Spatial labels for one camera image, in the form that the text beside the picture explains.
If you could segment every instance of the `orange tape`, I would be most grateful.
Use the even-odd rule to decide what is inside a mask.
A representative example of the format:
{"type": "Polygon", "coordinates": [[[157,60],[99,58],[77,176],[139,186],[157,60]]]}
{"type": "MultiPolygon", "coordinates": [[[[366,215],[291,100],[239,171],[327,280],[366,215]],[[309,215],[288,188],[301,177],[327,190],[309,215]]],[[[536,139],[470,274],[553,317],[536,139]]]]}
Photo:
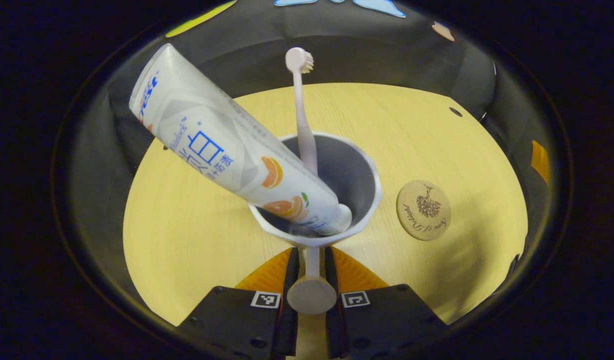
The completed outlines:
{"type": "Polygon", "coordinates": [[[236,289],[282,294],[291,252],[292,248],[288,248],[260,265],[236,289]]]}
{"type": "Polygon", "coordinates": [[[389,287],[382,278],[353,257],[334,246],[331,247],[331,251],[336,264],[339,294],[389,287]]]}
{"type": "Polygon", "coordinates": [[[547,150],[535,140],[531,141],[531,167],[549,185],[549,157],[547,150]]]}

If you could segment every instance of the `orange slice graphic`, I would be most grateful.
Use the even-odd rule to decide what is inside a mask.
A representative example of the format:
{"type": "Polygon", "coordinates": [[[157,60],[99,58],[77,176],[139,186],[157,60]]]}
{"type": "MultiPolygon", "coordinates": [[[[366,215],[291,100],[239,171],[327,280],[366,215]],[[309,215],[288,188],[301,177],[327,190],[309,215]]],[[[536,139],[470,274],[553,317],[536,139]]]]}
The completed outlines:
{"type": "Polygon", "coordinates": [[[283,180],[283,169],[280,167],[278,161],[273,157],[263,156],[263,163],[265,164],[269,174],[263,181],[263,186],[267,189],[273,189],[280,184],[283,180]]]}
{"type": "Polygon", "coordinates": [[[273,201],[266,203],[263,208],[271,214],[291,220],[302,212],[303,199],[300,196],[294,196],[291,198],[291,202],[287,200],[273,201]]]}

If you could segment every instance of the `white toothpaste tube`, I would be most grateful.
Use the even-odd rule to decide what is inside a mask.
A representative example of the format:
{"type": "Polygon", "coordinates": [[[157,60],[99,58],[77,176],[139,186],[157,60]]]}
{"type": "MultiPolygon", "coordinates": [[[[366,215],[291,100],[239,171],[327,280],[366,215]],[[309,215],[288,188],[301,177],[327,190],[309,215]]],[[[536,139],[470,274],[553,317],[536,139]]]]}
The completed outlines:
{"type": "Polygon", "coordinates": [[[351,225],[332,189],[172,44],[140,73],[129,109],[182,160],[248,203],[321,235],[351,225]]]}

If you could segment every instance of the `yellow wooden table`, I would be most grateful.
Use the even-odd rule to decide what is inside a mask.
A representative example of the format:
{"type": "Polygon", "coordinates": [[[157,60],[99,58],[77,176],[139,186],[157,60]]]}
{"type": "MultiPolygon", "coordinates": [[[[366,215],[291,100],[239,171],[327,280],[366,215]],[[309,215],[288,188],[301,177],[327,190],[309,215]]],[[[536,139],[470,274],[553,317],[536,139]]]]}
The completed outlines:
{"type": "MultiPolygon", "coordinates": [[[[382,183],[365,230],[336,248],[389,285],[410,285],[447,324],[492,294],[523,251],[527,209],[511,165],[483,126],[451,98],[410,88],[312,84],[304,98],[311,129],[353,141],[373,158],[382,183]],[[436,184],[449,200],[451,225],[438,239],[415,239],[398,220],[396,198],[413,180],[436,184]]],[[[275,136],[296,132],[292,88],[236,102],[275,136]]],[[[158,139],[131,185],[123,242],[140,296],[175,326],[212,287],[234,287],[290,247],[261,230],[243,199],[158,139]]],[[[326,359],[323,316],[301,315],[298,328],[297,358],[326,359]]]]}

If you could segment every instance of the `toothpaste tube cap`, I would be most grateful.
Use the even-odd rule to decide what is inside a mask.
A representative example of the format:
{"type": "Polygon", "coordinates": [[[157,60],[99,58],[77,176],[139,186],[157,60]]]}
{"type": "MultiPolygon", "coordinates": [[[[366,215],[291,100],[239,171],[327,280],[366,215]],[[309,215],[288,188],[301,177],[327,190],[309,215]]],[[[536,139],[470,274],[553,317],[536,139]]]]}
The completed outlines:
{"type": "Polygon", "coordinates": [[[334,221],[319,228],[318,232],[321,235],[335,235],[349,229],[351,225],[351,210],[342,203],[338,204],[338,214],[334,221]]]}

